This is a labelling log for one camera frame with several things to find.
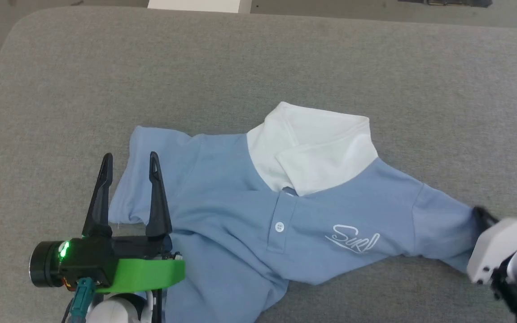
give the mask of gray table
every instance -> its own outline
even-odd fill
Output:
[[[114,154],[115,187],[135,125],[240,133],[281,100],[368,116],[390,165],[517,215],[517,29],[45,10],[20,21],[0,53],[0,323],[59,322],[70,293],[33,287],[27,260],[38,241],[80,233],[101,157]],[[259,321],[513,318],[441,262],[396,258],[291,284]]]

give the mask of white embroidered text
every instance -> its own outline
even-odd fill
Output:
[[[379,233],[375,233],[371,239],[361,239],[358,237],[359,230],[356,227],[351,227],[349,225],[337,224],[333,229],[336,232],[336,235],[324,237],[333,243],[336,243],[340,247],[348,249],[354,253],[366,253],[372,249],[378,239],[380,239]]]

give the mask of white button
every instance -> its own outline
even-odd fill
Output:
[[[282,231],[284,231],[284,230],[285,230],[285,224],[284,224],[284,223],[282,223],[282,222],[277,222],[277,223],[275,224],[275,230],[276,230],[277,232],[282,232]]]

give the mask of green bracket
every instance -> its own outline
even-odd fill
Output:
[[[143,292],[168,288],[185,278],[184,260],[119,259],[110,288],[96,292]]]

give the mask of camera lens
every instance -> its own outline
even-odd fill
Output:
[[[63,286],[59,274],[59,247],[63,241],[39,243],[29,259],[29,278],[38,288]]]

